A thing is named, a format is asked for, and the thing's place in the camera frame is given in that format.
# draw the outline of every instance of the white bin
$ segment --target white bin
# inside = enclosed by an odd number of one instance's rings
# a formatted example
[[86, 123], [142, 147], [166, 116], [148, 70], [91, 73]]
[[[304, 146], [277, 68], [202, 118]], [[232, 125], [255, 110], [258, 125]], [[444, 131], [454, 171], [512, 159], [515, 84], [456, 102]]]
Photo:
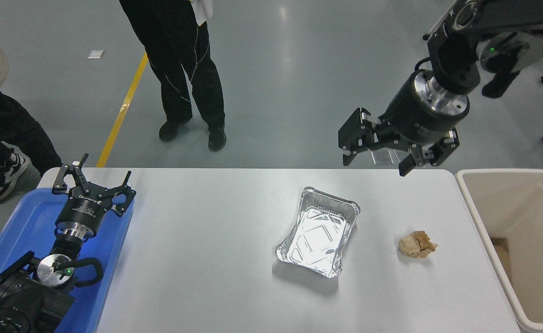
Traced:
[[[543, 332], [543, 170], [477, 169], [457, 182], [523, 332]], [[508, 241], [508, 279], [490, 238]]]

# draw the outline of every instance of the person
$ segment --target person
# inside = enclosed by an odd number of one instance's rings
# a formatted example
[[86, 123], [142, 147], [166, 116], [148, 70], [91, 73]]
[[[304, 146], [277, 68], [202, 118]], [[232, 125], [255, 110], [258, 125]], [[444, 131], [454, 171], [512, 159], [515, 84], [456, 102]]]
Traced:
[[[0, 48], [0, 86], [8, 76], [9, 64]], [[48, 169], [62, 166], [49, 137], [41, 125], [22, 105], [0, 92], [0, 201], [12, 192], [18, 177], [29, 160], [2, 142], [17, 146], [31, 159], [41, 175]]]
[[146, 49], [150, 67], [161, 82], [166, 122], [162, 141], [175, 139], [179, 127], [192, 118], [185, 73], [193, 99], [210, 131], [208, 148], [226, 144], [224, 100], [220, 77], [210, 58], [206, 17], [211, 0], [119, 0], [136, 36]]

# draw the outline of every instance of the white table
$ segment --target white table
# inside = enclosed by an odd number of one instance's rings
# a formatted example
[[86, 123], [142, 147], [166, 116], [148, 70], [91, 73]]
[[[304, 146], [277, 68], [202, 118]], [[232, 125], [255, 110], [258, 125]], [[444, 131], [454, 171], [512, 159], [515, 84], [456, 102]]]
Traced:
[[[84, 171], [115, 187], [127, 169]], [[100, 333], [519, 332], [447, 171], [132, 169], [130, 182], [134, 217]], [[306, 186], [361, 207], [338, 278], [274, 255]], [[427, 259], [397, 250], [413, 230], [439, 244]]]

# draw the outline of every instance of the shoelace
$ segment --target shoelace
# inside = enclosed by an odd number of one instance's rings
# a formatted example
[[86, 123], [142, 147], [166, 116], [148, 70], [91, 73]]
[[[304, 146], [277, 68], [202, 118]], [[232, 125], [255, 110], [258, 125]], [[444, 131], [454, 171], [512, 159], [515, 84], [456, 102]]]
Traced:
[[5, 184], [6, 173], [11, 170], [10, 166], [0, 166], [0, 185]]

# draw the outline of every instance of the sneaker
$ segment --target sneaker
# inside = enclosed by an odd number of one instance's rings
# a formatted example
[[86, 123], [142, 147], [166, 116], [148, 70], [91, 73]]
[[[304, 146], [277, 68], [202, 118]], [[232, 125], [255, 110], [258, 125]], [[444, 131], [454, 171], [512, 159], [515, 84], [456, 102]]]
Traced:
[[226, 145], [226, 134], [224, 133], [224, 125], [210, 128], [210, 139], [207, 142], [207, 147], [210, 152], [217, 152]]
[[181, 125], [184, 125], [188, 121], [189, 119], [181, 121], [167, 120], [166, 123], [161, 126], [161, 129], [159, 131], [159, 137], [161, 141], [169, 142], [175, 139], [177, 137], [177, 134], [179, 133], [179, 127]]
[[11, 160], [0, 166], [0, 201], [4, 200], [14, 190], [16, 180], [29, 166], [29, 160], [19, 154], [12, 154]]

